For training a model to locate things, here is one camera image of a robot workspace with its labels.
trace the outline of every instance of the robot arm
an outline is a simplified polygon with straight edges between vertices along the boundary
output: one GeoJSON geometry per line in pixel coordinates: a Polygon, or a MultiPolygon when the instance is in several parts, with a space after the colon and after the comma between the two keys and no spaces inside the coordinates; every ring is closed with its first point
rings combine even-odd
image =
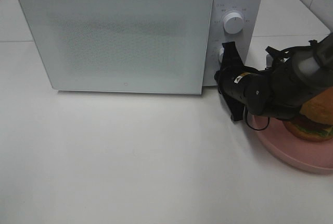
{"type": "Polygon", "coordinates": [[[242,63],[235,42],[224,43],[215,80],[232,120],[242,120],[244,108],[253,115],[289,120],[303,103],[333,86],[333,33],[310,43],[283,51],[268,47],[273,64],[261,71],[242,63]]]}

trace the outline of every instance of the pink plate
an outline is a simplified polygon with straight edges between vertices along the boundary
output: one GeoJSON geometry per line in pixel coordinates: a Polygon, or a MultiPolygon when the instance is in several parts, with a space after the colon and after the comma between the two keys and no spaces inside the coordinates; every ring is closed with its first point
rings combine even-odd
{"type": "MultiPolygon", "coordinates": [[[[265,117],[253,116],[252,120],[255,128],[267,123],[265,117]]],[[[267,129],[256,133],[266,149],[286,163],[312,173],[333,173],[333,139],[318,143],[299,139],[275,118],[267,129]]]]}

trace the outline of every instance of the microwave door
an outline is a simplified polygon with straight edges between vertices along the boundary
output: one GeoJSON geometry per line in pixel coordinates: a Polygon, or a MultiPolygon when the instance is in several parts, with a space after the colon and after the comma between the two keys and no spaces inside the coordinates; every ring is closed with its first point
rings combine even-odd
{"type": "Polygon", "coordinates": [[[19,0],[54,89],[201,94],[212,0],[19,0]]]}

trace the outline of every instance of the microwave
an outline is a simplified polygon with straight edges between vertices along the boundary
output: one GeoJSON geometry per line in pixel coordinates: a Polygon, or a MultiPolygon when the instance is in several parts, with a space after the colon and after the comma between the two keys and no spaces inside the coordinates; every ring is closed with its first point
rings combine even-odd
{"type": "Polygon", "coordinates": [[[260,0],[19,0],[56,90],[201,94],[260,0]]]}

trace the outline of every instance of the white table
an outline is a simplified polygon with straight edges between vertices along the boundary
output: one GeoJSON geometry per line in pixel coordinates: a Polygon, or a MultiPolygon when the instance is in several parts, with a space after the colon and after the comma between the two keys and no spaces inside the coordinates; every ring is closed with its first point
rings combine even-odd
{"type": "MultiPolygon", "coordinates": [[[[285,3],[304,21],[274,1],[263,0],[261,37],[247,58],[257,68],[268,45],[329,32],[299,0],[285,3]],[[274,10],[290,21],[269,28],[274,10]]],[[[231,123],[215,88],[202,96],[54,91],[15,0],[0,1],[0,15],[8,10],[15,14],[0,17],[1,224],[332,223],[333,177],[270,155],[253,131],[231,123]]]]}

